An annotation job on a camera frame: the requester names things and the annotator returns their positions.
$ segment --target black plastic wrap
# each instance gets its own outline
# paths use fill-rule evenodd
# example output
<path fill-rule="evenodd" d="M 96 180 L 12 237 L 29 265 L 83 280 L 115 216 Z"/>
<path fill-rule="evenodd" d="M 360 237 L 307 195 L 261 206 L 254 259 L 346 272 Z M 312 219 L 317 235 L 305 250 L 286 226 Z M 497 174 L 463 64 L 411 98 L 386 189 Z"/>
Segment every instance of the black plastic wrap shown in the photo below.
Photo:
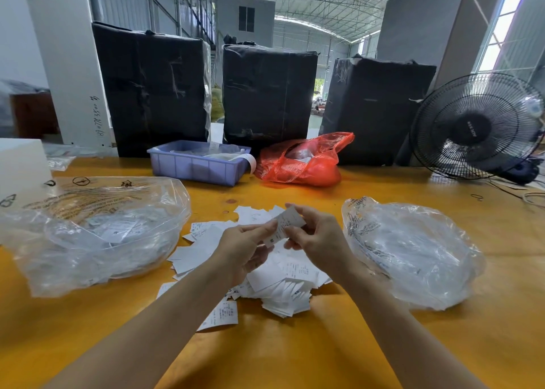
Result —
<path fill-rule="evenodd" d="M 435 66 L 337 59 L 319 134 L 354 132 L 340 165 L 392 165 L 435 75 Z"/>
<path fill-rule="evenodd" d="M 224 140 L 256 155 L 272 144 L 306 138 L 318 54 L 224 45 Z"/>
<path fill-rule="evenodd" d="M 93 23 L 120 157 L 154 146 L 206 142 L 211 111 L 210 47 L 201 39 Z"/>

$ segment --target person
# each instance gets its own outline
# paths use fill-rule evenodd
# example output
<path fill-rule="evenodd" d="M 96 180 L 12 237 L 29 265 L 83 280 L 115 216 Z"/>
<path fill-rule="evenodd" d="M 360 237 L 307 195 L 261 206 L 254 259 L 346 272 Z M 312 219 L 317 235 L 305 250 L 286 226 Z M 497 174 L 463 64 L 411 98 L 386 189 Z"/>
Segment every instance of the person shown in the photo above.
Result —
<path fill-rule="evenodd" d="M 352 254 L 333 215 L 295 208 L 306 225 L 285 228 L 289 237 L 285 247 L 303 249 L 350 295 L 404 389 L 486 387 Z M 206 262 L 68 365 L 44 389 L 153 389 L 225 292 L 266 261 L 270 249 L 260 242 L 276 226 L 272 220 L 226 229 Z"/>

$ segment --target white box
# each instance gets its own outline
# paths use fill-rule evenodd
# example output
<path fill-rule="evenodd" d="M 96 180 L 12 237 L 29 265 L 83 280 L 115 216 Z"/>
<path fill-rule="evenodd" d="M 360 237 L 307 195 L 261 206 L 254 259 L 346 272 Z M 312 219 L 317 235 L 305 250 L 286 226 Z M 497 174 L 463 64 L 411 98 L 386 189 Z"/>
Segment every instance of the white box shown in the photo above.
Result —
<path fill-rule="evenodd" d="M 39 139 L 0 138 L 0 207 L 10 207 L 17 193 L 49 180 L 51 171 Z"/>

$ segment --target window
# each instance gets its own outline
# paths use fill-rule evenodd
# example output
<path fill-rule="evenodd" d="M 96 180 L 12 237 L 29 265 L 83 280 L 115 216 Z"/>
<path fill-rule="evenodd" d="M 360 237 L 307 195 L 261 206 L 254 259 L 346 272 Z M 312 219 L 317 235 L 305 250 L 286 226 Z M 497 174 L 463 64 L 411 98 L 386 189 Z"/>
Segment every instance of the window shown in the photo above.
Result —
<path fill-rule="evenodd" d="M 255 7 L 239 6 L 239 30 L 253 32 Z"/>
<path fill-rule="evenodd" d="M 492 37 L 479 63 L 477 71 L 493 71 L 500 56 L 501 47 L 508 36 L 509 28 L 513 22 L 514 15 L 520 5 L 521 0 L 504 0 L 501 6 L 500 15 L 494 25 Z"/>

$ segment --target wooden table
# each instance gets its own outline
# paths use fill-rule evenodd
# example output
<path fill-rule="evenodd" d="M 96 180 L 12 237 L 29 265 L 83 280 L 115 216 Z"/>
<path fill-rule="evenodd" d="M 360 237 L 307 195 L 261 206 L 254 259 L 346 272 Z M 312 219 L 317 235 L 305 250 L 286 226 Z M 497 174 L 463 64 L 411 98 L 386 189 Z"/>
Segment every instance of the wooden table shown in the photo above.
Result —
<path fill-rule="evenodd" d="M 151 174 L 143 159 L 78 158 L 57 175 Z M 343 201 L 364 195 L 436 208 L 468 232 L 487 269 L 466 302 L 416 317 L 490 388 L 545 387 L 545 211 L 490 186 L 430 182 L 423 169 L 348 168 L 342 176 L 326 189 L 265 184 L 248 174 L 234 188 L 187 182 L 190 222 L 235 220 L 238 205 L 285 201 L 341 221 Z M 0 251 L 0 387 L 38 387 L 149 305 L 172 275 L 165 262 L 62 298 L 31 298 L 11 255 Z M 195 334 L 158 388 L 400 388 L 348 295 L 335 284 L 313 294 L 312 309 L 289 319 L 259 300 L 238 300 L 239 324 Z"/>

